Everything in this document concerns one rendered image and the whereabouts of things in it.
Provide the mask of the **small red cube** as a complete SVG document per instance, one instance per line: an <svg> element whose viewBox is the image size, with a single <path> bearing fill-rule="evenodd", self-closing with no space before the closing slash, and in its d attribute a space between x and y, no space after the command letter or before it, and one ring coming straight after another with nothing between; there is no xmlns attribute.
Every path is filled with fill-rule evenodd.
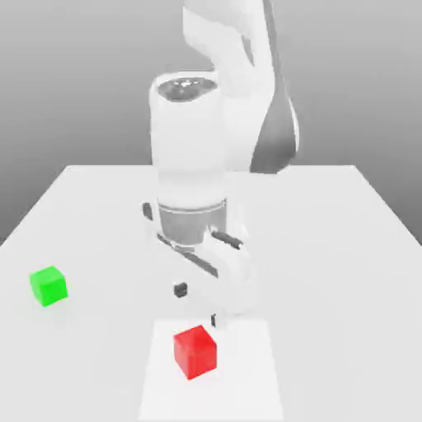
<svg viewBox="0 0 422 422"><path fill-rule="evenodd" d="M173 354L188 380L217 368L217 344L202 325L173 335Z"/></svg>

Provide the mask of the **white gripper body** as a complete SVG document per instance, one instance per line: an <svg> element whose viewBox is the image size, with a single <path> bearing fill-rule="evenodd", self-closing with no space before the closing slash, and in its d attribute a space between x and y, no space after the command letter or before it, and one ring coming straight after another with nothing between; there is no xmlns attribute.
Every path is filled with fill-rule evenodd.
<svg viewBox="0 0 422 422"><path fill-rule="evenodd" d="M245 242L217 229L207 229L192 251L178 246L161 232L157 240L187 264L181 280L187 292L213 304L226 317L249 312L256 302L256 266Z"/></svg>

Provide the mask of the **small green cube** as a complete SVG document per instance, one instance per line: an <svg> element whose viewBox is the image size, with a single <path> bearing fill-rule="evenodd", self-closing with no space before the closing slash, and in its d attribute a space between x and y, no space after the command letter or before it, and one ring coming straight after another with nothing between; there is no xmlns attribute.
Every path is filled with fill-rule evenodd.
<svg viewBox="0 0 422 422"><path fill-rule="evenodd" d="M52 305L68 296L66 279L53 265L30 274L29 280L35 299L43 307Z"/></svg>

